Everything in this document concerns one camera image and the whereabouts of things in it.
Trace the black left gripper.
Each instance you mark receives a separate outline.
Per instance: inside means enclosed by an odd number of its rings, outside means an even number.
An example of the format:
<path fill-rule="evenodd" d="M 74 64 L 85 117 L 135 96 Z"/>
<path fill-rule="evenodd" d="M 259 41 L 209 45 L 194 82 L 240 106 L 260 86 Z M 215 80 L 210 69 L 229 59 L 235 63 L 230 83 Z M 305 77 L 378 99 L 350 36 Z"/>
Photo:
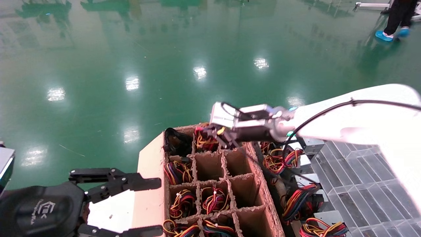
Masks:
<path fill-rule="evenodd" d="M 139 192 L 161 188 L 159 177 L 144 178 L 117 168 L 75 169 L 56 186 L 31 186 L 9 190 L 1 196 L 2 237 L 76 237 L 86 222 L 85 199 L 98 203 L 127 190 Z M 99 183 L 85 192 L 78 184 Z"/>

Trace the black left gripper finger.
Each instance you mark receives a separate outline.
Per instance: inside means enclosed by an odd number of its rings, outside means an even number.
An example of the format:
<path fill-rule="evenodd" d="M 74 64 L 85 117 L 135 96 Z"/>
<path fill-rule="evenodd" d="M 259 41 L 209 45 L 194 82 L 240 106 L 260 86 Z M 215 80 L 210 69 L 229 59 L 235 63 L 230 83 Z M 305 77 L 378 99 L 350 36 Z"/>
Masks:
<path fill-rule="evenodd" d="M 87 224 L 83 224 L 78 228 L 79 237 L 159 237 L 162 235 L 163 227 L 161 225 L 130 228 L 121 233 Z"/>

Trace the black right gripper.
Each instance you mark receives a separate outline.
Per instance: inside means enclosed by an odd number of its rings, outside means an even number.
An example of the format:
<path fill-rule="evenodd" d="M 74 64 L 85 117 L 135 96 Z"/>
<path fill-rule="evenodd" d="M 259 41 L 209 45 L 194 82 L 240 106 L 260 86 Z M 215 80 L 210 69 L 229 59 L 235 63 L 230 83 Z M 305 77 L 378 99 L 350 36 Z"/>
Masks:
<path fill-rule="evenodd" d="M 265 126 L 236 127 L 234 133 L 225 126 L 208 126 L 207 135 L 219 135 L 223 149 L 242 147 L 241 142 L 274 142 L 270 129 Z"/>

